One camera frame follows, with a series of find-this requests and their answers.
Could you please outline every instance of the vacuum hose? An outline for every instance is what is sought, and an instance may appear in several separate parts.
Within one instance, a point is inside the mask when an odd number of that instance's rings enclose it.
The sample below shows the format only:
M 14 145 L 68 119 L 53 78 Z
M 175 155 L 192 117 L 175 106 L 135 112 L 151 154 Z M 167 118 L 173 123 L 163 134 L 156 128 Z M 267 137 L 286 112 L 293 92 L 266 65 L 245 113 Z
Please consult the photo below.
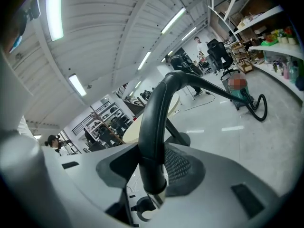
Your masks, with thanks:
M 139 168 L 143 187 L 148 194 L 157 195 L 162 193 L 167 186 L 163 174 L 164 133 L 167 113 L 174 93 L 187 85 L 204 88 L 225 98 L 245 104 L 258 121 L 263 121 L 267 116 L 267 102 L 264 95 L 260 95 L 257 105 L 253 106 L 248 95 L 246 95 L 247 102 L 201 77 L 183 71 L 168 73 L 152 92 L 144 110 L 139 131 L 138 147 L 141 154 Z M 261 98 L 263 98 L 265 112 L 263 117 L 260 118 L 254 111 L 258 108 Z

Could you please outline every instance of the office chair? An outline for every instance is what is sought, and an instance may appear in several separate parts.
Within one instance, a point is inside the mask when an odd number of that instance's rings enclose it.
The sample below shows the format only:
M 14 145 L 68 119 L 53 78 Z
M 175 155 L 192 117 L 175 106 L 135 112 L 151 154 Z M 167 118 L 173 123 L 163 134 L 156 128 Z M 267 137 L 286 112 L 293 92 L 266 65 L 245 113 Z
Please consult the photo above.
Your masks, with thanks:
M 98 151 L 98 150 L 105 150 L 106 148 L 100 143 L 100 142 L 95 142 L 89 147 L 89 151 Z
M 231 75 L 231 72 L 240 73 L 238 69 L 229 69 L 233 64 L 233 59 L 231 55 L 227 53 L 223 42 L 218 42 L 216 39 L 213 39 L 207 43 L 207 47 L 209 49 L 207 52 L 209 53 L 209 56 L 211 57 L 212 62 L 215 64 L 215 66 L 217 68 L 224 69 L 223 76 L 220 78 L 220 80 L 222 80 L 222 78 L 227 74 Z

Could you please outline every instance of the storage shelf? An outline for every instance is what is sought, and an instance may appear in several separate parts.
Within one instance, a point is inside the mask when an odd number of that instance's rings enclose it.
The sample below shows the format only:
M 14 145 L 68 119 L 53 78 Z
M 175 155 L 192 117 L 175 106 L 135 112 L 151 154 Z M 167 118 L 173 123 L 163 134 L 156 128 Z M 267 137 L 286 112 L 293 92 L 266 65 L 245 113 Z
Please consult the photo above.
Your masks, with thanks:
M 269 17 L 271 17 L 271 16 L 273 16 L 273 15 L 275 15 L 277 13 L 282 12 L 282 11 L 283 11 L 283 9 L 282 9 L 281 6 L 276 6 L 273 9 L 268 10 L 267 12 L 261 14 L 256 19 L 253 19 L 248 24 L 246 24 L 245 26 L 243 26 L 242 28 L 240 28 L 239 30 L 237 30 L 236 32 L 234 32 L 234 34 L 236 35 L 239 32 L 241 32 L 241 31 L 243 31 L 243 30 L 245 30 L 245 29 L 247 29 L 247 28 L 249 28 L 249 27 L 257 24 L 258 22 L 261 22 L 262 20 L 265 20 L 265 19 L 267 19 L 267 18 L 269 18 Z
M 249 47 L 249 51 L 251 50 L 272 51 L 272 52 L 290 55 L 304 60 L 304 54 L 299 45 L 276 43 L 269 47 L 267 46 Z
M 257 67 L 261 69 L 262 71 L 268 73 L 269 75 L 273 76 L 277 80 L 279 80 L 281 83 L 283 83 L 285 86 L 287 86 L 292 92 L 295 93 L 297 97 L 301 99 L 301 101 L 304 101 L 304 92 L 300 91 L 293 83 L 291 83 L 288 79 L 285 79 L 280 73 L 279 70 L 275 72 L 273 70 L 273 67 L 271 64 L 265 64 L 262 63 L 260 65 L 254 64 L 254 67 Z

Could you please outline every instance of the round table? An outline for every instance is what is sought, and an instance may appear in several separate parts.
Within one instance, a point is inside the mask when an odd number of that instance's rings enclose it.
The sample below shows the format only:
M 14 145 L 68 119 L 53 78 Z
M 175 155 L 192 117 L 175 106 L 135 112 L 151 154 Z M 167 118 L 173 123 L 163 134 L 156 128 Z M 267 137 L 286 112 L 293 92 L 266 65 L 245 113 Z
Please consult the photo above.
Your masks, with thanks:
M 171 102 L 170 102 L 170 106 L 169 106 L 169 110 L 168 110 L 168 116 L 170 116 L 174 112 L 174 110 L 177 107 L 179 101 L 180 101 L 180 96 L 177 93 L 175 93 L 173 95 L 172 99 L 171 99 Z M 141 123 L 142 123 L 142 117 L 143 117 L 143 114 L 141 114 L 131 124 L 131 126 L 128 127 L 128 129 L 125 131 L 125 133 L 123 135 L 123 141 L 125 143 L 136 143 L 136 142 L 138 142 L 139 130 L 141 128 Z M 167 119 L 166 128 L 171 133 L 171 135 L 179 135 L 179 133 L 174 128 L 174 126 L 169 121 L 169 119 Z M 190 145 L 190 138 L 189 138 L 189 136 L 187 134 L 180 133 L 180 135 L 176 136 L 176 137 L 182 137 L 186 141 L 186 143 L 188 144 L 188 146 Z M 171 136 L 170 138 L 168 138 L 168 140 L 166 142 L 180 144 L 180 142 L 176 139 L 176 137 L 174 138 L 173 136 Z

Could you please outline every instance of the mesh panel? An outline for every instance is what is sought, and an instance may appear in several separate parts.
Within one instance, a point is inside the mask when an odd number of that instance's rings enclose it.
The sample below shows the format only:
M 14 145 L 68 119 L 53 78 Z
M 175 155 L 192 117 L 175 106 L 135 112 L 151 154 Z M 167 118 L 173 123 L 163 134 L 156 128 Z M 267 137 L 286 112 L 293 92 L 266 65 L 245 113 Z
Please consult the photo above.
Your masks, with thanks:
M 191 164 L 173 150 L 165 148 L 165 167 L 169 177 L 169 185 L 188 174 Z

